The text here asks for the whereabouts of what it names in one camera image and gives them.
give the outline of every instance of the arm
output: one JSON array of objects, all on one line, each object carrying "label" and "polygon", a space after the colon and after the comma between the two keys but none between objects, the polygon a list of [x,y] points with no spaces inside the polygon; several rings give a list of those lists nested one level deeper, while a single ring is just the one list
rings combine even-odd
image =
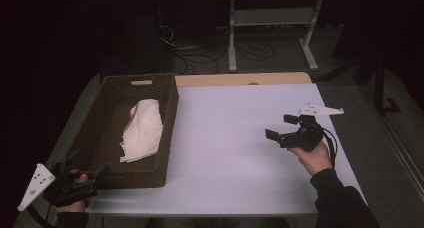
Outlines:
[{"label": "arm", "polygon": [[[87,175],[82,174],[75,180],[77,183],[88,180]],[[85,228],[88,223],[88,214],[85,213],[86,205],[91,203],[91,199],[77,201],[69,206],[56,208],[57,223],[55,228]]]},{"label": "arm", "polygon": [[301,148],[292,148],[290,151],[299,157],[299,161],[312,176],[311,184],[317,190],[316,227],[380,227],[359,192],[351,186],[345,187],[339,180],[323,142],[311,152],[305,152]]}]

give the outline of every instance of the dark background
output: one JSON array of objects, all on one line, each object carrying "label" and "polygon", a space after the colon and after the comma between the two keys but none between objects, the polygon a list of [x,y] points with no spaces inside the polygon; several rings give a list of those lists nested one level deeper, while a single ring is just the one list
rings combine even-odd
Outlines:
[{"label": "dark background", "polygon": [[[374,52],[424,107],[419,1],[324,0],[318,25],[345,24],[334,56],[349,61]],[[13,225],[35,165],[46,162],[92,77],[168,72],[172,50],[160,42],[159,25],[193,42],[213,40],[216,26],[228,25],[228,6],[228,0],[0,0],[2,227]]]}]

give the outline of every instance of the white table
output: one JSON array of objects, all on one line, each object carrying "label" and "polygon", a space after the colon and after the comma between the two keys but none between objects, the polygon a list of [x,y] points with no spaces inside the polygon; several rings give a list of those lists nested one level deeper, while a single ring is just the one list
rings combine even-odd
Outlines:
[{"label": "white table", "polygon": [[[149,217],[316,213],[310,175],[294,154],[265,138],[266,128],[298,129],[283,122],[284,114],[297,115],[308,102],[325,105],[315,84],[180,86],[178,92],[165,187],[99,191],[87,212]],[[317,122],[337,137],[329,116]],[[336,170],[345,185],[360,191],[342,147]]]}]

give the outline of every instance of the black sleeve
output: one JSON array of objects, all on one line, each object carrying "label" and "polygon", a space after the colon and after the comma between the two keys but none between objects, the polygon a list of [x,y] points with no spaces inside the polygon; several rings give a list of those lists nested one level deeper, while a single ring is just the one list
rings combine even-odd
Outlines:
[{"label": "black sleeve", "polygon": [[334,169],[318,172],[311,184],[318,192],[317,228],[380,227],[359,192],[354,187],[344,187]]},{"label": "black sleeve", "polygon": [[57,214],[55,228],[85,228],[88,214],[84,212],[60,212]]}]

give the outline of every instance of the wooden table edge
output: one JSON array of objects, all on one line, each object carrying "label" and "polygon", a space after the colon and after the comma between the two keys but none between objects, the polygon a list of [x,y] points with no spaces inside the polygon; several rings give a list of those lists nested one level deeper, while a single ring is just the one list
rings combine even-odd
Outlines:
[{"label": "wooden table edge", "polygon": [[305,72],[250,73],[217,75],[178,75],[177,86],[226,86],[226,85],[271,85],[271,84],[311,84]]}]

